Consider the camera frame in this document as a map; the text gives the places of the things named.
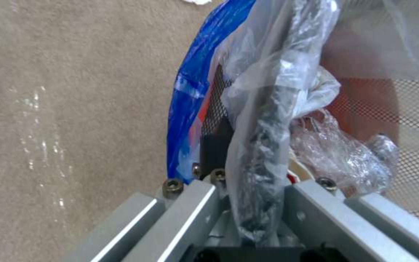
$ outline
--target black mesh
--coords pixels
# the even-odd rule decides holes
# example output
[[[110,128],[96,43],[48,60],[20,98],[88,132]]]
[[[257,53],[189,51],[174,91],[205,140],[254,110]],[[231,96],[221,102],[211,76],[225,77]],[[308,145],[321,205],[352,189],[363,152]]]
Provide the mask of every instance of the black mesh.
[[[224,116],[227,116],[226,108],[224,108],[223,103],[221,103],[221,95],[223,94],[223,90],[229,86],[231,86],[231,82],[223,80],[222,67],[218,66],[213,86],[210,90],[208,112],[203,121],[203,127],[201,128],[201,134],[203,136],[213,134],[221,119]]]

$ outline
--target beige carpet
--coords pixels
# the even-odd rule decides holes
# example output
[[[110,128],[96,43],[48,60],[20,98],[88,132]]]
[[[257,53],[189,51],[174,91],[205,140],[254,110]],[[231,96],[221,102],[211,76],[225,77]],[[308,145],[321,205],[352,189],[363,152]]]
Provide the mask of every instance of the beige carpet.
[[[0,261],[58,261],[156,191],[176,70],[219,2],[0,0]]]

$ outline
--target clear plastic bag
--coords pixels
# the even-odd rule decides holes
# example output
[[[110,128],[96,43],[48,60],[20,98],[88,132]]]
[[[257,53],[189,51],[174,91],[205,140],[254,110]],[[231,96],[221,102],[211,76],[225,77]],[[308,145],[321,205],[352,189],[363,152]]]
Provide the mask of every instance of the clear plastic bag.
[[[321,49],[339,16],[334,0],[275,2],[278,9],[265,14],[273,21],[266,28],[272,41],[261,46],[258,60],[237,77],[227,96],[228,104],[240,105],[226,160],[227,188],[239,233],[256,246],[278,245],[275,232],[289,184],[289,123],[304,108],[318,105],[307,103],[309,95],[324,96],[310,91],[321,90],[314,81]],[[258,19],[252,16],[257,7],[263,3],[254,5],[247,25]]]
[[[398,148],[384,135],[369,141],[372,149],[339,129],[327,111],[292,123],[291,147],[315,177],[328,177],[347,197],[384,192],[394,176]]]

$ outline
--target bolt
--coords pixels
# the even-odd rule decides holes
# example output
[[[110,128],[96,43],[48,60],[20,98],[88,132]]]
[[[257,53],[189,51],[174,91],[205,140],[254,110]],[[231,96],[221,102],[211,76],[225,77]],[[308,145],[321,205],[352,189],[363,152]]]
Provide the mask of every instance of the bolt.
[[[328,192],[334,194],[337,190],[337,185],[334,180],[327,177],[319,177],[316,179],[316,183],[326,189]]]
[[[211,171],[211,174],[209,175],[211,178],[211,184],[226,184],[226,171],[223,168],[216,168],[213,171]]]
[[[192,164],[192,175],[195,179],[200,179],[201,177],[201,167],[199,163]]]
[[[180,179],[167,179],[163,183],[163,196],[168,199],[176,199],[183,191],[183,183]]]

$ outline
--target metal frame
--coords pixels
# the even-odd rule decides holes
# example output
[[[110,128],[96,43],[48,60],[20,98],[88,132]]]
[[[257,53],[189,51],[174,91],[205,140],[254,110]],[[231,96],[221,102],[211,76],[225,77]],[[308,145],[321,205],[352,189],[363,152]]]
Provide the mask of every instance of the metal frame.
[[[419,219],[379,194],[345,203],[399,245],[419,258]]]
[[[162,201],[135,193],[96,227],[64,261],[120,261],[164,211]]]
[[[195,180],[123,261],[179,261],[191,244],[205,242],[221,212],[216,187]]]
[[[351,261],[418,261],[313,180],[286,187],[283,220],[306,247],[332,245]]]

